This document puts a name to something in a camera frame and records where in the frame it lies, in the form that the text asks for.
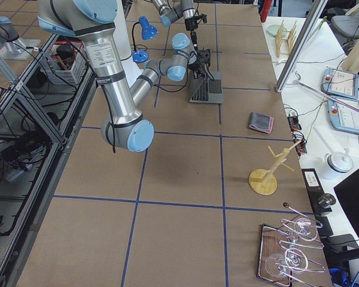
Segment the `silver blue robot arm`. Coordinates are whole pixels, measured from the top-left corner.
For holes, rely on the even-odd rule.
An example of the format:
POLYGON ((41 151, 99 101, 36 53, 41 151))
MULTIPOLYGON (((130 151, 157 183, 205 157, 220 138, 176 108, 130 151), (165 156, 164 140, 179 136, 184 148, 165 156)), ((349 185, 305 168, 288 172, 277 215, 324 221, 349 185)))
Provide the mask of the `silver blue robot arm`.
POLYGON ((138 105, 160 77, 181 81, 198 54, 192 35, 172 38, 169 59, 150 60, 133 85, 127 82, 115 38, 115 20, 124 21, 121 1, 39 1, 39 26, 57 35, 75 37, 83 43, 96 82, 101 86, 109 116, 102 137, 113 147, 133 152, 146 150, 154 137, 153 124, 144 119, 138 105))
POLYGON ((167 1, 152 0, 156 10, 159 12, 160 21, 164 27, 169 27, 180 18, 184 18, 185 28, 190 31, 191 41, 195 50, 198 50, 197 34, 198 19, 193 1, 182 0, 178 5, 171 8, 167 1))

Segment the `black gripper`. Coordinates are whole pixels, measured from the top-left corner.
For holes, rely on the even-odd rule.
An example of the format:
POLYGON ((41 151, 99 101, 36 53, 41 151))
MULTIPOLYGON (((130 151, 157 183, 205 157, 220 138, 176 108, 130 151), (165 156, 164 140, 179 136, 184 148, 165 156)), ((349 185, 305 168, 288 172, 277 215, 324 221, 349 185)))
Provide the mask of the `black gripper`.
POLYGON ((190 31, 191 41, 193 42, 194 50, 197 50, 197 34, 195 30, 198 28, 196 17, 189 17, 185 19, 185 28, 187 31, 190 31))
POLYGON ((200 78, 205 76, 205 68, 199 64, 198 60, 195 60, 193 63, 189 63, 188 68, 192 71, 193 78, 200 78))

